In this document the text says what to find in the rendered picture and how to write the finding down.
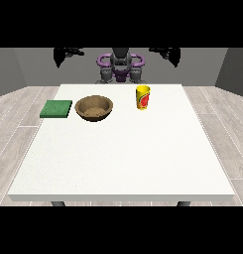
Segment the brown wooden bowl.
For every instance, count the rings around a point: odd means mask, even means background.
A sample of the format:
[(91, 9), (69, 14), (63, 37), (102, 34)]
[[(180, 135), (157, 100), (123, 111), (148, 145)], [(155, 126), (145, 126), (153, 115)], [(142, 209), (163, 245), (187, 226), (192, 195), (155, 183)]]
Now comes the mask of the brown wooden bowl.
[(111, 113), (113, 102), (105, 96), (90, 95), (78, 100), (74, 109), (83, 120), (97, 122)]

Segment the green square pad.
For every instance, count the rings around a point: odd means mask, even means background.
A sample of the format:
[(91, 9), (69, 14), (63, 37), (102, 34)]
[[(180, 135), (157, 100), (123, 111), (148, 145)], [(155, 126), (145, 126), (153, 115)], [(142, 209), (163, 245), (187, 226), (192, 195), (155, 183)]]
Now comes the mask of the green square pad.
[(48, 100), (41, 113), (41, 118), (66, 118), (72, 105), (71, 100)]

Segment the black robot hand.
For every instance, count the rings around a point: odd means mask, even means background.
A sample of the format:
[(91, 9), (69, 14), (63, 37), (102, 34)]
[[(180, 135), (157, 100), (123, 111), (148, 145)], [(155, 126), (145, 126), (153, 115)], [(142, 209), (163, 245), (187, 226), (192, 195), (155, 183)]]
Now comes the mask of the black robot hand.
[(80, 48), (54, 48), (54, 61), (57, 67), (60, 67), (66, 58), (74, 55), (83, 56), (84, 52)]
[(164, 60), (168, 60), (174, 67), (177, 67), (181, 60), (180, 48), (149, 48), (152, 53), (159, 54)]

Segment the yellow cup with melon print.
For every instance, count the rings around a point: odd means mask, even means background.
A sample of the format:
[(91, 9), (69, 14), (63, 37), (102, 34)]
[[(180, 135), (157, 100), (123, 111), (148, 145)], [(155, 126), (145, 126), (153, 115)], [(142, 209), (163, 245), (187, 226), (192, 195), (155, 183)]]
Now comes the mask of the yellow cup with melon print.
[(151, 88), (148, 85), (138, 85), (136, 88), (137, 108), (145, 110), (148, 107)]

